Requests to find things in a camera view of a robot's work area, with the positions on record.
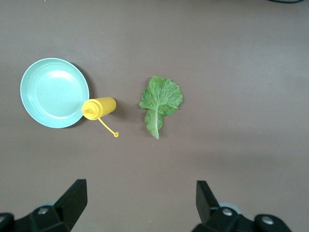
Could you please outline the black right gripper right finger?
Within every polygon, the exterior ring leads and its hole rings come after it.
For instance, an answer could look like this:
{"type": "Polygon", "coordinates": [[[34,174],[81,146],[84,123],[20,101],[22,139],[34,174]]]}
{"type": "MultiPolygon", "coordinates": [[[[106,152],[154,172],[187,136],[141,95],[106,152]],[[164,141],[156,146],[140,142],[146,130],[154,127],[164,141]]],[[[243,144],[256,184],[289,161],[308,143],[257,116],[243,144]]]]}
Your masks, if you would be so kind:
{"type": "Polygon", "coordinates": [[[249,220],[231,205],[221,206],[206,181],[197,181],[196,207],[201,223],[192,232],[292,232],[274,215],[258,214],[249,220]]]}

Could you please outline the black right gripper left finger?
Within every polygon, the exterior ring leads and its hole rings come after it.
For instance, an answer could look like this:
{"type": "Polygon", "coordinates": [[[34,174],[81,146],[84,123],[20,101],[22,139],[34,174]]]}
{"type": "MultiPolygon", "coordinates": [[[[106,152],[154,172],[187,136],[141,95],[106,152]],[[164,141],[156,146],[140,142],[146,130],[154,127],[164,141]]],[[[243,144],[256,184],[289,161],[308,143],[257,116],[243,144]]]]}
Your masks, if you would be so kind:
{"type": "Polygon", "coordinates": [[[54,203],[44,204],[25,217],[0,213],[0,232],[71,232],[87,205],[87,183],[76,180],[54,203]]]}

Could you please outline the green lettuce leaf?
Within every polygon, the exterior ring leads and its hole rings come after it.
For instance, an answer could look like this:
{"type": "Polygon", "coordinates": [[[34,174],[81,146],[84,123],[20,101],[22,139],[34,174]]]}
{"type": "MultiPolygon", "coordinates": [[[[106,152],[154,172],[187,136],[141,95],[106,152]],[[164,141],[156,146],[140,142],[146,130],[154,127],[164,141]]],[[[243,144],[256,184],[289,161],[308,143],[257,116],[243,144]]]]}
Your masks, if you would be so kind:
{"type": "Polygon", "coordinates": [[[159,139],[159,131],[164,125],[164,117],[171,116],[179,110],[183,102],[180,86],[159,76],[153,76],[148,87],[142,92],[139,106],[146,110],[144,121],[148,132],[159,139]]]}

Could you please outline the mint green plate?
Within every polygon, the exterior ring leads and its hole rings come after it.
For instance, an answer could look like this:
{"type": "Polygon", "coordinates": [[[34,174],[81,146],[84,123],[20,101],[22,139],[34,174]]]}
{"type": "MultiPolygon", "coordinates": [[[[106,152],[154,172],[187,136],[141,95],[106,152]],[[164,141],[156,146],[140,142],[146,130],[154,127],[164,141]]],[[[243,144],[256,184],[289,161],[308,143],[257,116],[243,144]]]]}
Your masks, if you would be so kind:
{"type": "Polygon", "coordinates": [[[67,128],[83,116],[89,99],[86,78],[72,63],[44,58],[31,64],[20,82],[22,104],[38,123],[49,128],[67,128]]]}

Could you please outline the yellow mustard squeeze bottle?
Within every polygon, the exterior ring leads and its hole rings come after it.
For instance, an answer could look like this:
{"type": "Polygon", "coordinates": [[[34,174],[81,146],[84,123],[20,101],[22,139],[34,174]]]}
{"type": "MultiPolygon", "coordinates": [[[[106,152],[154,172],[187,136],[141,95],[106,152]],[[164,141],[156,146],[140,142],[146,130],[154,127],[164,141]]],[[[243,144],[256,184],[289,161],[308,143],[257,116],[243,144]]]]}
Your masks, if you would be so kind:
{"type": "Polygon", "coordinates": [[[82,114],[88,120],[98,120],[115,138],[119,136],[119,132],[114,132],[108,127],[102,117],[111,114],[116,109],[116,101],[112,97],[102,97],[96,99],[89,99],[82,105],[82,114]]]}

